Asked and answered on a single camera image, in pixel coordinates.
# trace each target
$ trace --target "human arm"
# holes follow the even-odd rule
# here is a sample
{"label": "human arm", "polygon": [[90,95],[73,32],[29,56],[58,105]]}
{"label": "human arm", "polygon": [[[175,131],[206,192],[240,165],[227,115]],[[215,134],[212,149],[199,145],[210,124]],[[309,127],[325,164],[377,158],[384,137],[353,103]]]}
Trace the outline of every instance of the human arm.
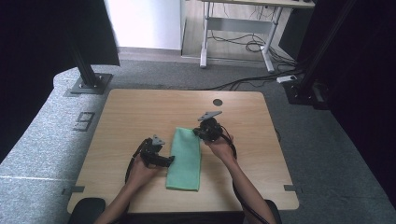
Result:
{"label": "human arm", "polygon": [[[219,138],[214,142],[205,142],[212,149],[212,152],[224,163],[230,172],[235,188],[242,199],[261,217],[270,224],[276,224],[274,215],[267,202],[260,195],[245,173],[239,166],[237,159],[233,156],[233,151],[224,138]],[[245,216],[250,224],[261,224],[249,211],[244,208]]]}
{"label": "human arm", "polygon": [[129,174],[128,181],[122,187],[119,194],[113,202],[106,208],[106,210],[94,222],[95,224],[107,224],[116,220],[124,212],[132,198],[137,191],[147,184],[152,177],[160,171],[159,167],[148,168],[143,163],[140,155],[134,159],[134,164]]}

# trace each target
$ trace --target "white wall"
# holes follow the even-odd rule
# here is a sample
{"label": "white wall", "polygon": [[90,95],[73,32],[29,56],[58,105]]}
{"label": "white wall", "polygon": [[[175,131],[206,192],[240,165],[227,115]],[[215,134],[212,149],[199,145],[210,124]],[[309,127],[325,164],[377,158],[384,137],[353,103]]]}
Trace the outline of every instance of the white wall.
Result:
{"label": "white wall", "polygon": [[184,0],[105,0],[118,47],[181,49]]}

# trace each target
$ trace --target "folded towel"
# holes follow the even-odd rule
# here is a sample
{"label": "folded towel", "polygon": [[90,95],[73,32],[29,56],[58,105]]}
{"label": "folded towel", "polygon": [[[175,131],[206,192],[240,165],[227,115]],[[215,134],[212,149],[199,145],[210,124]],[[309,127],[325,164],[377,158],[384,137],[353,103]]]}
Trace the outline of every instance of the folded towel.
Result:
{"label": "folded towel", "polygon": [[171,147],[175,160],[168,168],[167,189],[198,191],[201,173],[199,138],[191,129],[176,128]]}

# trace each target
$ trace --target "carpeted floor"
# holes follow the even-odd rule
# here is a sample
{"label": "carpeted floor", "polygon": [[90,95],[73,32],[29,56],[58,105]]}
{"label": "carpeted floor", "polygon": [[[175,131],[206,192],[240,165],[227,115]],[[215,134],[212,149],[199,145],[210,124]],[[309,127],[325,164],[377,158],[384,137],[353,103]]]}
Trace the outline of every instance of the carpeted floor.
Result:
{"label": "carpeted floor", "polygon": [[[93,69],[114,75],[106,92],[67,94],[78,70],[59,74],[49,99],[0,164],[0,223],[67,222],[70,189],[110,90],[200,90],[269,75],[254,66],[211,64],[203,70],[198,63],[131,60],[121,61],[121,67]],[[290,105],[275,81],[242,84],[238,91],[263,93],[280,134],[300,201],[297,210],[280,211],[283,223],[395,223],[387,195],[330,111]],[[87,132],[73,131],[81,112],[94,113]]]}

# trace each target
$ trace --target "wooden table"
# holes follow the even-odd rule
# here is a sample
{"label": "wooden table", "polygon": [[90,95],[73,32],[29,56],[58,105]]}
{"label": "wooden table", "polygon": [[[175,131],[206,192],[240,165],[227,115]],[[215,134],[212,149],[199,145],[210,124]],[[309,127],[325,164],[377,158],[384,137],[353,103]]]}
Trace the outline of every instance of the wooden table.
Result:
{"label": "wooden table", "polygon": [[[253,34],[266,34],[267,39],[265,45],[262,46],[262,57],[269,73],[275,72],[271,62],[268,50],[271,47],[271,42],[274,38],[277,24],[279,22],[280,14],[283,7],[293,8],[312,8],[315,4],[312,0],[308,3],[303,0],[201,0],[205,2],[204,6],[204,41],[201,48],[200,67],[206,68],[207,59],[207,31],[230,31]],[[240,5],[254,5],[254,6],[268,6],[276,7],[275,15],[271,21],[253,21],[253,20],[237,20],[229,18],[216,18],[210,16],[210,3],[226,3],[226,4],[240,4]]]}
{"label": "wooden table", "polygon": [[[221,106],[213,104],[215,99]],[[106,101],[78,177],[83,192],[72,194],[71,213],[86,197],[110,204],[124,183],[128,163],[141,142],[157,134],[165,141],[160,155],[169,156],[176,127],[195,128],[206,111],[221,110],[216,120],[234,135],[240,166],[266,199],[279,209],[296,209],[296,193],[260,92],[113,90]],[[232,180],[222,162],[201,144],[201,186],[198,192],[165,188],[163,169],[131,203],[130,212],[239,211]]]}

